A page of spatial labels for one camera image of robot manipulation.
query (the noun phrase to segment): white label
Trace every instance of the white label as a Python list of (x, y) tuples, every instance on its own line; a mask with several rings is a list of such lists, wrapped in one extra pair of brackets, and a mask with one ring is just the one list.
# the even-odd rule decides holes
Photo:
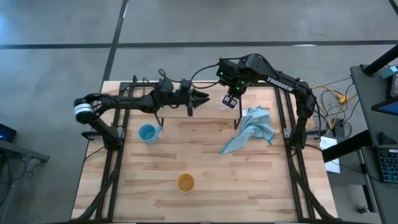
[(287, 91), (292, 91), (292, 90), (293, 90), (292, 87), (290, 87), (290, 86), (288, 86), (288, 85), (285, 85), (285, 84), (283, 84), (283, 83), (281, 83), (281, 82), (278, 82), (277, 80), (275, 80), (275, 79), (273, 79), (273, 78), (269, 78), (269, 77), (268, 77), (267, 82), (272, 83), (272, 84), (274, 84), (274, 85), (276, 85), (276, 86), (279, 86), (279, 87), (281, 87), (281, 88), (283, 88), (283, 89), (285, 89), (285, 90), (287, 90)]
[[(321, 147), (322, 150), (325, 150), (329, 147), (332, 147), (337, 144), (336, 139), (332, 138), (327, 138), (327, 137), (321, 137), (321, 142), (319, 143), (319, 146)], [(325, 163), (326, 171), (329, 172), (335, 172), (335, 173), (340, 173), (340, 162), (339, 159), (335, 159), (331, 162)]]

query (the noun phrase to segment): blue cup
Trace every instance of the blue cup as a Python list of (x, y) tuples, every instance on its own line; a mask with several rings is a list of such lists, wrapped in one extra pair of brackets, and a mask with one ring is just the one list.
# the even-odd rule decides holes
[(161, 126), (155, 127), (151, 124), (144, 124), (138, 130), (138, 137), (147, 144), (153, 144), (156, 142), (160, 130), (162, 130)]

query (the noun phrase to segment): wire bundle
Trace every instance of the wire bundle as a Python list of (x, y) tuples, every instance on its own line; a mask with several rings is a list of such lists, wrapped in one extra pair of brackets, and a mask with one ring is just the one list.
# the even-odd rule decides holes
[[(345, 79), (342, 79), (342, 80), (338, 80), (338, 81), (333, 82), (333, 83), (342, 82), (342, 81), (347, 80), (347, 79), (349, 79), (349, 78), (345, 78)], [(348, 125), (348, 126), (349, 126), (349, 134), (348, 134), (347, 136), (345, 136), (345, 137), (347, 138), (347, 137), (349, 137), (349, 136), (351, 135), (352, 130), (353, 130), (353, 129), (352, 129), (352, 125), (348, 122), (348, 120), (352, 117), (352, 115), (353, 115), (353, 113), (354, 113), (354, 110), (355, 110), (356, 106), (357, 106), (358, 103), (359, 103), (359, 100), (358, 100), (358, 101), (356, 102), (356, 104), (354, 105), (354, 108), (353, 108), (353, 110), (352, 110), (351, 115), (349, 116), (349, 118), (346, 119), (346, 113), (345, 113), (345, 112), (348, 110), (348, 103), (349, 103), (353, 98), (355, 98), (355, 97), (357, 96), (357, 94), (355, 94), (355, 95), (353, 95), (353, 96), (351, 96), (351, 97), (348, 98), (348, 95), (347, 95), (348, 92), (350, 91), (350, 88), (354, 85), (354, 83), (352, 83), (352, 84), (346, 89), (344, 95), (343, 95), (342, 93), (340, 93), (339, 91), (336, 91), (336, 90), (334, 90), (334, 89), (328, 87), (328, 85), (331, 85), (331, 84), (333, 84), (333, 83), (329, 83), (329, 84), (326, 84), (326, 85), (316, 85), (316, 86), (314, 86), (314, 87), (312, 88), (313, 90), (314, 90), (314, 89), (317, 89), (317, 88), (325, 88), (325, 89), (326, 89), (325, 91), (322, 92), (321, 97), (320, 97), (321, 105), (319, 105), (319, 107), (320, 107), (320, 109), (322, 110), (323, 114), (318, 113), (318, 117), (322, 117), (322, 118), (325, 120), (325, 123), (323, 124), (322, 128), (320, 128), (320, 130), (323, 129), (326, 125), (328, 125), (328, 132), (329, 132), (330, 130), (334, 130), (334, 128), (336, 127), (336, 121), (337, 121), (338, 115), (341, 114), (341, 113), (343, 113), (343, 114), (344, 114), (344, 118), (342, 119), (342, 120), (343, 120), (342, 125)], [(338, 99), (338, 102), (343, 102), (343, 105), (342, 105), (342, 106), (335, 105), (335, 106), (332, 106), (331, 108), (329, 108), (329, 109), (326, 110), (326, 106), (325, 106), (325, 104), (324, 104), (324, 102), (323, 102), (323, 95), (324, 95), (325, 93), (328, 93), (328, 92), (332, 93), (332, 94)], [(338, 111), (337, 111), (336, 113), (330, 113), (330, 111), (331, 111), (333, 108), (338, 108)]]
[[(16, 154), (8, 154), (8, 153), (3, 152), (3, 153), (1, 153), (1, 156), (6, 159), (7, 169), (8, 169), (8, 172), (7, 172), (8, 180), (2, 181), (2, 182), (0, 182), (0, 184), (8, 184), (8, 188), (6, 190), (6, 193), (4, 193), (2, 195), (2, 199), (0, 201), (0, 208), (2, 207), (3, 203), (6, 201), (6, 198), (7, 198), (8, 194), (9, 194), (9, 192), (11, 190), (12, 183), (17, 181), (17, 180), (19, 180), (19, 179), (21, 179), (25, 174), (27, 174), (27, 178), (29, 180), (31, 180), (33, 178), (33, 175), (34, 175), (34, 173), (33, 173), (34, 169), (36, 169), (36, 167), (41, 165), (41, 164), (36, 164), (35, 166), (33, 166), (33, 168), (31, 168), (31, 170), (28, 170), (25, 160), (23, 158), (17, 156)], [(11, 169), (11, 162), (10, 162), (10, 160), (12, 158), (19, 159), (24, 164), (24, 170), (22, 171), (21, 174), (19, 174), (15, 178), (12, 178), (12, 169)]]

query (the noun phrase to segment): keyboard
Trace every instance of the keyboard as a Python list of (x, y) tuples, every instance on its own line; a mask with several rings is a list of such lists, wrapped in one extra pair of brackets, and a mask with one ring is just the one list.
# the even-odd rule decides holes
[(377, 154), (383, 181), (398, 184), (398, 150), (379, 149)]

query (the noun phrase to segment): cable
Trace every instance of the cable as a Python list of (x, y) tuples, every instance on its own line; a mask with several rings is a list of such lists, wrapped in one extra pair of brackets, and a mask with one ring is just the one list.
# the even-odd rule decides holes
[[(9, 159), (8, 159), (8, 158), (6, 158), (6, 159), (7, 159), (7, 164), (8, 164), (8, 179), (11, 180), (11, 179), (12, 179), (11, 164), (10, 164)], [(7, 198), (7, 196), (8, 196), (8, 193), (9, 193), (10, 190), (11, 190), (11, 185), (12, 185), (12, 183), (9, 182), (9, 183), (8, 183), (8, 189), (7, 189), (6, 193), (3, 194), (4, 196), (3, 196), (3, 198), (1, 199), (0, 208), (2, 207), (4, 201), (6, 201), (6, 198)]]
[(356, 105), (358, 105), (358, 103), (359, 103), (359, 100), (356, 102), (356, 104), (355, 104), (355, 106), (354, 106), (354, 108), (353, 108), (353, 110), (351, 111), (351, 114), (350, 114), (350, 116), (345, 120), (345, 121), (348, 121), (352, 116), (353, 116), (353, 114), (354, 114), (354, 110), (355, 110), (355, 107), (356, 107)]
[(193, 86), (194, 88), (198, 89), (198, 90), (202, 90), (202, 89), (205, 89), (205, 88), (213, 87), (213, 86), (215, 86), (215, 85), (217, 85), (217, 84), (219, 84), (219, 82), (213, 83), (213, 84), (208, 85), (208, 86), (197, 87), (197, 86), (193, 85), (193, 83), (192, 83), (192, 86)]
[(218, 82), (217, 82), (217, 83), (213, 83), (213, 84), (211, 84), (210, 86), (206, 86), (206, 87), (197, 87), (197, 86), (195, 86), (195, 85), (193, 84), (193, 79), (195, 78), (196, 75), (198, 75), (198, 74), (199, 74), (201, 71), (203, 71), (203, 70), (206, 70), (206, 69), (208, 69), (208, 68), (213, 68), (213, 67), (215, 67), (215, 66), (218, 66), (218, 63), (215, 64), (215, 65), (209, 65), (209, 66), (203, 67), (203, 68), (199, 69), (197, 72), (195, 72), (195, 73), (192, 75), (192, 77), (191, 77), (192, 86), (193, 86), (194, 88), (197, 88), (197, 89), (204, 89), (204, 88), (210, 88), (210, 87), (212, 87), (212, 86), (215, 86)]
[(349, 126), (349, 134), (347, 136), (345, 136), (344, 138), (350, 137), (351, 134), (353, 133), (353, 127), (351, 126), (351, 124), (349, 122), (344, 122), (343, 126), (346, 125), (346, 124), (348, 124), (348, 126)]
[(33, 166), (33, 168), (31, 168), (31, 170), (27, 170), (27, 171), (26, 171), (26, 177), (27, 177), (28, 180), (32, 180), (33, 176), (35, 175), (33, 171), (34, 171), (37, 167), (41, 166), (42, 164), (43, 164), (43, 163), (38, 163), (38, 164), (36, 164), (35, 166)]
[(175, 82), (175, 83), (181, 83), (181, 81), (176, 81), (176, 80), (173, 80), (173, 79), (171, 79), (171, 78), (169, 78), (169, 77), (167, 77), (167, 74), (166, 74), (166, 72), (163, 70), (163, 69), (158, 69), (158, 71), (157, 72), (159, 72), (159, 75), (160, 76), (162, 76), (163, 78), (166, 78), (166, 79), (168, 79), (168, 80), (170, 80), (171, 82)]
[[(350, 86), (348, 86), (348, 88), (346, 89), (346, 93), (345, 93), (345, 97), (347, 97), (347, 93), (348, 93), (348, 89), (352, 86), (352, 85), (354, 85), (354, 83), (352, 83)], [(346, 105), (346, 109), (345, 110), (343, 110), (343, 108), (342, 107), (340, 107), (341, 108), (341, 110), (342, 111), (347, 111), (348, 110), (348, 102), (350, 101), (350, 100), (352, 100), (354, 97), (356, 96), (356, 94), (354, 95), (354, 96), (352, 96), (351, 98), (349, 98), (348, 100), (346, 99), (346, 102), (345, 102), (345, 105)], [(334, 122), (333, 122), (333, 124), (331, 125), (332, 126), (332, 128), (331, 129), (333, 129), (334, 127), (335, 127), (335, 124), (336, 124), (336, 120), (337, 120), (337, 116), (338, 116), (338, 113), (339, 113), (340, 111), (337, 111), (337, 114), (336, 114), (336, 117), (335, 117), (335, 120), (334, 120)]]
[[(306, 144), (306, 146), (312, 147), (312, 148), (314, 148), (314, 149), (318, 149), (319, 151), (322, 152), (322, 149), (320, 149), (319, 147), (316, 147), (316, 146), (313, 146), (313, 145), (310, 145), (310, 144)], [(382, 184), (386, 184), (386, 185), (388, 185), (388, 186), (390, 186), (390, 187), (393, 187), (393, 188), (398, 189), (398, 187), (393, 186), (393, 185), (388, 184), (388, 183), (385, 183), (385, 182), (382, 182), (382, 181), (380, 181), (379, 179), (377, 179), (377, 178), (375, 178), (375, 177), (372, 177), (372, 176), (369, 175), (369, 174), (364, 174), (364, 173), (362, 173), (361, 171), (358, 171), (358, 170), (356, 170), (356, 169), (353, 169), (353, 168), (351, 168), (351, 167), (349, 167), (349, 166), (346, 166), (346, 165), (343, 165), (343, 164), (340, 164), (340, 163), (337, 164), (337, 163), (335, 163), (335, 162), (333, 162), (333, 161), (331, 161), (331, 162), (334, 163), (334, 164), (336, 164), (336, 165), (345, 167), (345, 168), (347, 168), (347, 169), (349, 169), (349, 170), (352, 170), (352, 171), (354, 171), (354, 172), (360, 173), (360, 174), (362, 174), (362, 175), (368, 175), (368, 177), (369, 177), (370, 179), (376, 180), (376, 181), (378, 181), (378, 182), (380, 182), (380, 183), (382, 183)]]
[(316, 85), (316, 86), (312, 87), (312, 89), (314, 90), (316, 88), (321, 88), (321, 87), (322, 88), (326, 88), (327, 90), (331, 91), (337, 98), (339, 98), (340, 95), (341, 95), (341, 93), (339, 93), (336, 90), (334, 90), (334, 89), (332, 89), (332, 88), (330, 88), (328, 86), (325, 86), (325, 85)]
[(20, 160), (24, 163), (24, 171), (22, 171), (22, 174), (19, 175), (17, 178), (15, 178), (15, 179), (9, 179), (9, 180), (7, 180), (7, 181), (0, 182), (0, 184), (10, 183), (10, 182), (13, 182), (13, 181), (15, 181), (15, 180), (18, 180), (18, 179), (20, 179), (21, 177), (23, 177), (24, 174), (26, 173), (27, 164), (26, 164), (25, 160), (23, 160), (23, 158), (21, 158), (21, 157), (19, 157), (19, 156), (14, 156), (14, 157), (20, 159)]
[(264, 56), (259, 55), (259, 54), (248, 54), (248, 55), (245, 55), (245, 56), (242, 56), (242, 57), (235, 57), (235, 58), (220, 58), (220, 60), (241, 60), (241, 59), (247, 58), (247, 57), (250, 56), (250, 55), (257, 55), (257, 56), (260, 56), (261, 58), (264, 59)]
[[(122, 131), (122, 134), (120, 135), (120, 137), (119, 137), (119, 139), (118, 140), (120, 140), (121, 138), (122, 138), (122, 136), (123, 136), (123, 134), (124, 134), (124, 132), (125, 132), (125, 129), (123, 129), (123, 131)], [(101, 147), (101, 148), (99, 148), (99, 149), (97, 149), (96, 151), (94, 151), (93, 153), (91, 153), (90, 155), (88, 155), (88, 156), (86, 156), (85, 157), (85, 160), (83, 161), (83, 162), (85, 162), (90, 156), (92, 156), (92, 155), (94, 155), (94, 154), (96, 154), (97, 152), (99, 152), (101, 149), (103, 149), (103, 148), (105, 148), (105, 146), (103, 146), (103, 147)]]
[(105, 148), (105, 146), (103, 146), (103, 147), (101, 147), (101, 148), (97, 149), (96, 151), (94, 151), (94, 152), (93, 152), (93, 153), (91, 153), (90, 155), (86, 156), (86, 157), (85, 157), (85, 161), (86, 161), (86, 159), (88, 159), (90, 156), (92, 156), (92, 155), (96, 154), (97, 152), (99, 152), (99, 151), (100, 151), (101, 149), (103, 149), (103, 148)]
[(351, 79), (351, 77), (344, 78), (342, 80), (337, 80), (337, 81), (334, 81), (334, 82), (331, 82), (331, 83), (323, 84), (323, 86), (328, 86), (328, 85), (335, 84), (335, 83), (342, 82), (342, 81), (349, 80), (349, 79)]

